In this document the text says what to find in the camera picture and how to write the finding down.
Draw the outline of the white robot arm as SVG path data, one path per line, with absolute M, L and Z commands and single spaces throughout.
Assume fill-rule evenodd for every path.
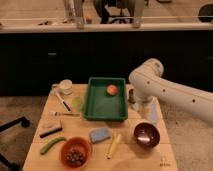
M 213 93 L 164 79 L 163 72 L 162 63 L 150 58 L 130 73 L 135 101 L 141 104 L 155 96 L 213 125 Z

